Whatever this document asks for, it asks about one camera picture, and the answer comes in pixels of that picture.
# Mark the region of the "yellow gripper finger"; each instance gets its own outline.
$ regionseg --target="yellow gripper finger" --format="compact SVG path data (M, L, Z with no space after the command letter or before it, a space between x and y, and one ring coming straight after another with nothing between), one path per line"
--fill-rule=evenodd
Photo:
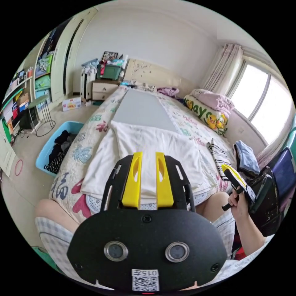
M241 182L244 187L247 187L247 183L245 182L245 180L241 177L241 175L231 166L227 165L227 164L222 164L222 171L225 172L227 169L230 170L232 172L232 174L236 177L236 179Z
M142 157L143 152L134 153L121 201L124 207L140 208Z
M157 209L172 207L174 204L166 160L161 152L156 152L156 203Z

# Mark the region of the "picture frame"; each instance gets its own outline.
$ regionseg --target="picture frame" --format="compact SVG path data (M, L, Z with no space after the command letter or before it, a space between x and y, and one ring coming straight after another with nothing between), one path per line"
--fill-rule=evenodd
M116 59L118 56L118 52L112 52L112 51L105 51L102 57L102 61L111 61Z

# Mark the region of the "white sheet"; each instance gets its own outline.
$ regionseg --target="white sheet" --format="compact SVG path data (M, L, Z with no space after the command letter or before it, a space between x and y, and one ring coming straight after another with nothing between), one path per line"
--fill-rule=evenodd
M156 152L163 152L181 162L193 193L203 193L216 186L200 156L198 145L188 137L163 129L115 121L111 121L109 127L88 167L81 193L102 199L105 184L116 162L139 151L143 152L142 204L156 202Z

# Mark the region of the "floor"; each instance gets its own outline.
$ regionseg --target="floor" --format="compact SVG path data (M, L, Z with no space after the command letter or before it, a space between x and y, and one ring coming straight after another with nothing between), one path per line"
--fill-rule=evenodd
M19 135L13 145L17 155L10 172L10 178L3 175L2 193L6 206L20 233L31 246L43 247L37 233L34 218L35 207L41 199L48 198L54 178L35 167L35 161L49 137L65 121L78 121L85 123L98 106L82 106L76 110L63 112L61 104L51 111L51 117L55 120L54 129L43 137L34 134ZM44 125L38 134L42 134L48 127Z

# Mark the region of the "drawer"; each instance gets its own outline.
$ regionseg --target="drawer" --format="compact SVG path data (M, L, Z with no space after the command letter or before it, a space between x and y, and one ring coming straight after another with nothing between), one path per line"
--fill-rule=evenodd
M107 93L107 92L92 92L92 99L94 101L103 101L107 99L108 96L110 95L111 93Z
M92 92L93 93L112 93L117 89L117 87L118 87L117 84L93 82Z

